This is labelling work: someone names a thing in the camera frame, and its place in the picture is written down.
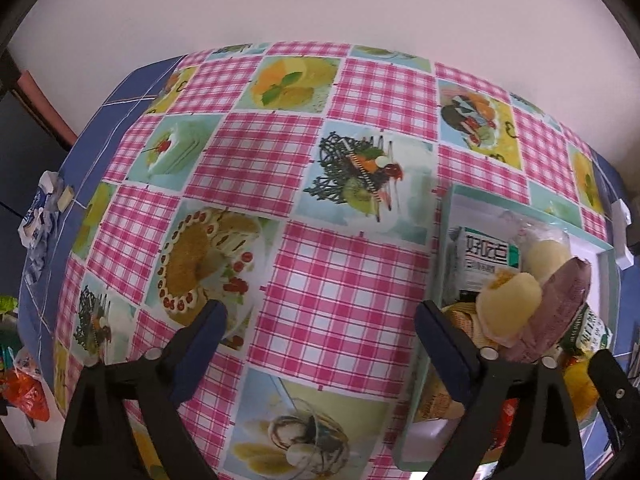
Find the orange jelly snack packet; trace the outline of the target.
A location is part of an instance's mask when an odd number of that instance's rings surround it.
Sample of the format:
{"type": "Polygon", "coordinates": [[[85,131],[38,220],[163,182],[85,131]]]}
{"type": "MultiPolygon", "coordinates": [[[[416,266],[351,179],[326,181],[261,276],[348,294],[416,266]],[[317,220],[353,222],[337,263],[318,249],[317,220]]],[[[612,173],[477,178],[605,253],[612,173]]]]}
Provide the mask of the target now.
{"type": "Polygon", "coordinates": [[[563,379],[572,402],[577,421],[581,424],[599,400],[597,388],[588,375],[589,356],[571,359],[563,370],[563,379]]]}

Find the red foil snack packet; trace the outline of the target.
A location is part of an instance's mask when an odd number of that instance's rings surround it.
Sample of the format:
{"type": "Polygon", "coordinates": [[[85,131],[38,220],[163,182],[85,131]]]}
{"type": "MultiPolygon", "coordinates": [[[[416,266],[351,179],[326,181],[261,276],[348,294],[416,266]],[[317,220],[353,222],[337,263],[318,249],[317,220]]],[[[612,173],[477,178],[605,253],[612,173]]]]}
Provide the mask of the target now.
{"type": "Polygon", "coordinates": [[[494,430],[492,430],[492,448],[503,448],[508,440],[514,421],[518,399],[508,399],[501,405],[500,416],[494,430]]]}

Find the green white snack packet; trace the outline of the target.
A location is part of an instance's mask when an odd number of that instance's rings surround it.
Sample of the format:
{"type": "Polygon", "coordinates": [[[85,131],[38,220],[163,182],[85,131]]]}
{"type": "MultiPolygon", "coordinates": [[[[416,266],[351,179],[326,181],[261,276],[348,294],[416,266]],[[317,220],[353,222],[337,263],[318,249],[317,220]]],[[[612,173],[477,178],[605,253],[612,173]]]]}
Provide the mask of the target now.
{"type": "Polygon", "coordinates": [[[571,356],[584,356],[590,359],[598,351],[610,348],[612,340],[612,330],[605,325],[589,304],[584,304],[560,340],[560,346],[571,356]]]}

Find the beige barcode snack packet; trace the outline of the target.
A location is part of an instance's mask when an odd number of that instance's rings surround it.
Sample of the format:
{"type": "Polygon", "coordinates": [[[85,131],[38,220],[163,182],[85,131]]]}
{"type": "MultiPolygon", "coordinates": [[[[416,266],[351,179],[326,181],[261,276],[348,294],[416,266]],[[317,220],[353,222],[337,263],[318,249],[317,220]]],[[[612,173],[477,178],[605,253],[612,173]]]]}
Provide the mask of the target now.
{"type": "Polygon", "coordinates": [[[414,318],[416,334],[430,359],[414,420],[460,418],[473,397],[480,348],[497,348],[480,328],[474,304],[458,302],[444,310],[423,301],[414,318]]]}

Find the purple snack packet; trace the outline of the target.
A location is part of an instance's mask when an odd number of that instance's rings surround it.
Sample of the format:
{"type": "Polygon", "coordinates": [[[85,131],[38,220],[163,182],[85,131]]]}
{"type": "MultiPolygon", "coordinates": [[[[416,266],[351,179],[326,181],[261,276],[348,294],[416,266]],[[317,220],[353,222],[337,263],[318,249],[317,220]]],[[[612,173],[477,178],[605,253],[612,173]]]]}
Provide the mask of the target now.
{"type": "Polygon", "coordinates": [[[533,363],[562,338],[590,292],[591,264],[574,257],[542,286],[541,303],[525,324],[520,339],[500,351],[510,362],[533,363]]]}

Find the pale yellow cake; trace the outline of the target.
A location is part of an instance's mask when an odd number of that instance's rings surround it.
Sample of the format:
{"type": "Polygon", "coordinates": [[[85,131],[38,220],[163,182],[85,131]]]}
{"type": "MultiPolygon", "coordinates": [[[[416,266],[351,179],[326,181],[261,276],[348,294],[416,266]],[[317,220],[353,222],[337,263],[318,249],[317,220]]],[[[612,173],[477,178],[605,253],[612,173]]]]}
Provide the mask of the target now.
{"type": "Polygon", "coordinates": [[[475,301],[485,336],[500,346],[513,347],[540,306],[541,297],[541,286],[532,274],[499,271],[475,301]]]}

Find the white green labelled box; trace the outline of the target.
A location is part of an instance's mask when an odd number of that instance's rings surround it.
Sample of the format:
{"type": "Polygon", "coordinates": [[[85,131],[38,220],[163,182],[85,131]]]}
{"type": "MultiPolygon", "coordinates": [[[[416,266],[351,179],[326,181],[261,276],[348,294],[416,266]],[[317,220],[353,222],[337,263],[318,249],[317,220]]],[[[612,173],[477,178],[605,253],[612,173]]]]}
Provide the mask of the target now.
{"type": "Polygon", "coordinates": [[[520,270],[520,250],[501,238],[468,226],[457,226],[449,237],[447,284],[457,297],[480,292],[501,271],[520,270]]]}

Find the clear round pastry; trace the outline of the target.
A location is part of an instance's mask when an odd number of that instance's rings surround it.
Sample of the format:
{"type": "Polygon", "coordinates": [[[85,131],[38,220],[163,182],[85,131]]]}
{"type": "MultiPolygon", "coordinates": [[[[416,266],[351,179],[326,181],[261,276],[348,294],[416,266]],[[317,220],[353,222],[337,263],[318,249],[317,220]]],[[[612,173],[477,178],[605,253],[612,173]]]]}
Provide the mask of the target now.
{"type": "Polygon", "coordinates": [[[525,222],[513,241],[521,251],[522,270],[541,285],[572,258],[568,235],[557,226],[525,222]]]}

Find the white teal tray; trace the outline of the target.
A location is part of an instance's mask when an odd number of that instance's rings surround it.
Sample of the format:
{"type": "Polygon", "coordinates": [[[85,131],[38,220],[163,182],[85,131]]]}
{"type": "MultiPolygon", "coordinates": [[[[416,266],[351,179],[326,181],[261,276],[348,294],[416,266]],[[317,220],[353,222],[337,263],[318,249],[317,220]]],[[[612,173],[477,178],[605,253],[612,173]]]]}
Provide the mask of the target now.
{"type": "MultiPolygon", "coordinates": [[[[425,298],[440,308],[447,304],[446,292],[454,284],[451,234],[457,228],[472,228],[510,242],[518,238],[524,221],[566,234],[570,253],[591,266],[591,287],[586,303],[608,328],[615,330],[620,310],[620,278],[611,244],[551,214],[463,184],[451,185],[442,199],[439,250],[434,278],[425,298]]],[[[431,371],[430,357],[422,344],[417,344],[407,423],[392,452],[395,465],[403,471],[429,470],[457,426],[455,422],[416,421],[420,396],[431,371]]]]}

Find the blue white bread bag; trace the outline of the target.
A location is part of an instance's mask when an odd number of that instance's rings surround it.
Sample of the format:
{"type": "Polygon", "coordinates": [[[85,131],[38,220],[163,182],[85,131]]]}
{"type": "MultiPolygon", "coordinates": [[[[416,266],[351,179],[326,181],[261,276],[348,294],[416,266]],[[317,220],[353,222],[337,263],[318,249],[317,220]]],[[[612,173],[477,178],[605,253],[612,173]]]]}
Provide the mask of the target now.
{"type": "Polygon", "coordinates": [[[42,274],[48,253],[49,238],[58,229],[58,199],[64,191],[64,181],[56,171],[45,171],[36,188],[28,211],[17,233],[26,249],[24,280],[35,285],[42,274]]]}

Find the small beige cracker piece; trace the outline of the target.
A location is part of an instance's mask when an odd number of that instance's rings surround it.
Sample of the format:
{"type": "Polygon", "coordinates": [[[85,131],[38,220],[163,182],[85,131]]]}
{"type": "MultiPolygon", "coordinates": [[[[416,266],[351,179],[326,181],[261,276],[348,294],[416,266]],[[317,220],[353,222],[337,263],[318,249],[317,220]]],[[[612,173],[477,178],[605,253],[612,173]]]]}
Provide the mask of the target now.
{"type": "Polygon", "coordinates": [[[66,209],[74,202],[75,193],[74,189],[67,185],[64,188],[63,192],[60,196],[58,196],[58,201],[56,202],[56,206],[58,207],[59,212],[64,212],[66,209]]]}

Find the blue checked tablecloth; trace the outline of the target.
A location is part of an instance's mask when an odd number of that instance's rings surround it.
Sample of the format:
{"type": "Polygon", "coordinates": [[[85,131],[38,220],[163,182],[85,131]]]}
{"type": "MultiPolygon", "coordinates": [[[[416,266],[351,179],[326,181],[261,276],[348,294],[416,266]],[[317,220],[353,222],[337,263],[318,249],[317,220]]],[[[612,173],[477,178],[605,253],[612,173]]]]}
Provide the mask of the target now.
{"type": "Polygon", "coordinates": [[[66,260],[84,218],[84,206],[102,180],[124,180],[132,161],[160,116],[146,110],[165,88],[181,58],[168,58],[130,73],[111,93],[81,133],[58,175],[75,192],[76,205],[58,216],[48,238],[44,267],[36,284],[21,280],[18,294],[18,333],[37,360],[44,381],[53,384],[53,346],[58,300],[65,278],[66,260]]]}

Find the pink plaid dessert tablecloth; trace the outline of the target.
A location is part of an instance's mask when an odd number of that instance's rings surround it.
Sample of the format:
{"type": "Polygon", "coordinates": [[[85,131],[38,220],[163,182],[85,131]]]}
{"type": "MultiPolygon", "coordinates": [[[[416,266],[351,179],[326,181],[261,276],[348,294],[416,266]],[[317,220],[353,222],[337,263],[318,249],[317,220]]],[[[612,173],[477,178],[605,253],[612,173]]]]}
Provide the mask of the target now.
{"type": "Polygon", "coordinates": [[[180,414],[224,479],[296,479],[313,411],[336,451],[315,479],[402,479],[413,310],[448,188],[551,214],[611,244],[588,145],[490,82],[401,52],[240,44],[182,58],[119,183],[66,260],[53,391],[90,356],[133,360],[208,298],[227,333],[180,414]]]}

